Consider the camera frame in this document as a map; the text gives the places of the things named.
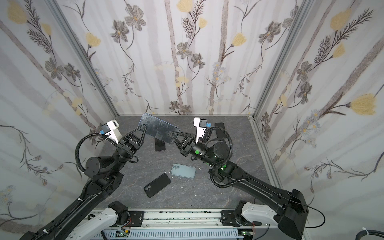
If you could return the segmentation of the black phone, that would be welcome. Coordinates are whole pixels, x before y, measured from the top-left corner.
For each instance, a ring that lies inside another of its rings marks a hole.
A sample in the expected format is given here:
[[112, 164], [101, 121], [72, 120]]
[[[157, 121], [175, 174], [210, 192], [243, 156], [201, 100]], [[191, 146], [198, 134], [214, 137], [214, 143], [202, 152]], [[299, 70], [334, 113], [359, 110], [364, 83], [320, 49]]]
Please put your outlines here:
[[143, 114], [139, 122], [139, 126], [146, 126], [146, 134], [168, 144], [174, 141], [170, 137], [169, 132], [180, 132], [180, 129], [150, 114]]

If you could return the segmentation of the small dark phone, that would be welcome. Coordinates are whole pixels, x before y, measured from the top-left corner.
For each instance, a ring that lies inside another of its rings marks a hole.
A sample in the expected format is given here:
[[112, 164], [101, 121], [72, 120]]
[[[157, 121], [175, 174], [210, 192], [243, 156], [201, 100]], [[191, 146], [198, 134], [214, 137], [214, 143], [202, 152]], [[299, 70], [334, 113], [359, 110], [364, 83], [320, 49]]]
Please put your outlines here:
[[164, 141], [155, 138], [155, 151], [161, 152], [166, 150], [166, 144]]

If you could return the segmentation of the light green phone case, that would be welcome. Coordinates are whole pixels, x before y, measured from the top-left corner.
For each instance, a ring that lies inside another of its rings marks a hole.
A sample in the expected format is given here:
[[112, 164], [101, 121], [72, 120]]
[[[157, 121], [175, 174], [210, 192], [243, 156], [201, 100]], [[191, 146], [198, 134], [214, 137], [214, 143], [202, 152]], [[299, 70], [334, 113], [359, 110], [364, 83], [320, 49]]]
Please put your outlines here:
[[173, 164], [171, 169], [171, 175], [177, 177], [183, 177], [188, 179], [194, 179], [196, 176], [196, 168], [181, 164]]

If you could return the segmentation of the black phone case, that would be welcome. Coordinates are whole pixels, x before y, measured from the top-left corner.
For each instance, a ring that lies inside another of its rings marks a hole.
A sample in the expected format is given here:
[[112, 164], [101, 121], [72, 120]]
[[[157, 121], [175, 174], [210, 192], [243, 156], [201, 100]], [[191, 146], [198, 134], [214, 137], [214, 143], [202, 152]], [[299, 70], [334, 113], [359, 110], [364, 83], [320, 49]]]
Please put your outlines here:
[[[216, 128], [221, 128], [223, 130], [226, 129], [224, 123], [214, 123], [214, 126]], [[222, 130], [219, 130], [219, 129], [216, 129], [216, 135], [217, 135], [217, 138], [220, 138], [220, 139], [226, 139], [227, 138], [225, 132], [223, 132]]]
[[152, 198], [171, 183], [170, 178], [166, 173], [150, 182], [144, 187], [144, 191], [148, 198]]

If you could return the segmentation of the black phone case front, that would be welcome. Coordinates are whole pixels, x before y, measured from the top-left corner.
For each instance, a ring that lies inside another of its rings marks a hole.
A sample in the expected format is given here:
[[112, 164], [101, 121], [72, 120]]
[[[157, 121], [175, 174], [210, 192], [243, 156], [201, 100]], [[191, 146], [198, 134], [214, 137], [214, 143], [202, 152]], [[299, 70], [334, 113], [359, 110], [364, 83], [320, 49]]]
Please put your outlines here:
[[170, 178], [166, 173], [150, 182], [144, 187], [144, 191], [148, 198], [152, 198], [171, 183]]

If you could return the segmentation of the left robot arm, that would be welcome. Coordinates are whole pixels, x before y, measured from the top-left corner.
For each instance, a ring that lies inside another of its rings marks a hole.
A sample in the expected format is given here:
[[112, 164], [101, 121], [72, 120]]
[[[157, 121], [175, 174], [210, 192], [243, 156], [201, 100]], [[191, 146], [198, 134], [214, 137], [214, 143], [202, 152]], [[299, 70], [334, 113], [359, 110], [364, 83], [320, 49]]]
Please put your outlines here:
[[116, 150], [112, 156], [92, 157], [83, 166], [80, 161], [80, 147], [83, 142], [107, 133], [92, 133], [83, 137], [75, 149], [75, 160], [80, 170], [90, 178], [82, 189], [80, 196], [58, 217], [39, 229], [28, 231], [22, 240], [65, 240], [79, 223], [103, 200], [110, 196], [121, 184], [124, 175], [121, 169], [127, 162], [132, 162], [135, 153], [144, 142], [147, 126], [141, 125], [121, 137], [118, 141], [109, 139]]

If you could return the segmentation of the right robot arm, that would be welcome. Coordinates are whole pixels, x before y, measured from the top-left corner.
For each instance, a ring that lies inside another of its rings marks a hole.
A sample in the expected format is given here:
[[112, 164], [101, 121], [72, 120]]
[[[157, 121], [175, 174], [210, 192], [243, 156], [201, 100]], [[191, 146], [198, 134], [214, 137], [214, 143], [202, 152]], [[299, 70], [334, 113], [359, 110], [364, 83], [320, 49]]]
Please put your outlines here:
[[235, 187], [261, 200], [276, 213], [272, 220], [284, 234], [295, 240], [302, 239], [309, 214], [303, 194], [296, 189], [289, 192], [267, 184], [231, 162], [232, 138], [223, 128], [218, 127], [217, 130], [227, 138], [216, 139], [211, 147], [207, 146], [211, 130], [207, 130], [201, 138], [184, 132], [170, 131], [168, 135], [183, 156], [191, 155], [194, 160], [201, 160], [211, 167], [210, 180], [216, 187]]

